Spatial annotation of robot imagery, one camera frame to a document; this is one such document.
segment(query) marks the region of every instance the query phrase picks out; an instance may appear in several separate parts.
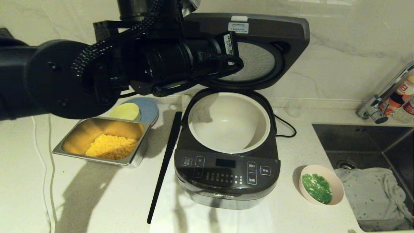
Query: barcode sticker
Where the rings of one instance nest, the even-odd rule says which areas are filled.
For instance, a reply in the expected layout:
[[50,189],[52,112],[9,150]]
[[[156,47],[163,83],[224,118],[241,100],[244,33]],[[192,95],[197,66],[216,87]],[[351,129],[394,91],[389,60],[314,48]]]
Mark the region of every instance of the barcode sticker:
[[240,34],[248,34],[249,23],[230,22],[229,31],[234,31],[235,33],[240,33]]
[[[224,47],[226,47],[226,54],[233,55],[233,45],[231,44],[230,34],[224,35]],[[229,66],[234,65],[234,62],[229,61]]]

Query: white inner pot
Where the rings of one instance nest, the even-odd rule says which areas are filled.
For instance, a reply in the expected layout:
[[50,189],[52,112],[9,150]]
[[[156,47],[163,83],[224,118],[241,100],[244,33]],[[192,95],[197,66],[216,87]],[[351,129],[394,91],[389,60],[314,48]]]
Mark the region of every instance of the white inner pot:
[[188,115],[191,133],[205,147],[228,154],[260,146],[270,119],[257,101],[238,93],[219,92],[197,101]]

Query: brand logo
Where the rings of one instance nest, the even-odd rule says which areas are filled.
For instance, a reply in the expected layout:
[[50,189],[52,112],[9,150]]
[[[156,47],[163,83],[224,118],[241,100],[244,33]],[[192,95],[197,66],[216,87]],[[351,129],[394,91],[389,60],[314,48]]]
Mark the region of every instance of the brand logo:
[[232,195],[222,194],[222,193],[219,193],[219,192],[215,192],[215,193],[213,193],[213,195],[215,195],[216,197],[230,197],[230,198],[234,198],[234,196],[232,196]]

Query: marble wall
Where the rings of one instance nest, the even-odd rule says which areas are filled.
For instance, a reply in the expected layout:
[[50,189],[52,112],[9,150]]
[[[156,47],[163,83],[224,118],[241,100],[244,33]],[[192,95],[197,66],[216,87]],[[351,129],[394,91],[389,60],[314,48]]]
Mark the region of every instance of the marble wall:
[[[414,59],[413,9],[413,0],[203,0],[197,11],[306,18],[309,47],[260,92],[270,99],[364,100]],[[31,45],[51,39],[91,44],[93,22],[118,18],[116,0],[0,1],[0,27]]]

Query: robotic arm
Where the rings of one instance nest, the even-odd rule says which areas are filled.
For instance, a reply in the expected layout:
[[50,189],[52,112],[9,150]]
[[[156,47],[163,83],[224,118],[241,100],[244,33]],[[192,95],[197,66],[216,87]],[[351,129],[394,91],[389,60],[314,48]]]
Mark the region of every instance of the robotic arm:
[[[201,33],[184,20],[197,4],[118,0],[122,21],[95,23],[98,42],[90,46],[0,37],[0,120],[44,113],[85,119],[119,98],[163,97],[236,73],[243,68],[236,35]],[[129,86],[134,92],[121,95]]]

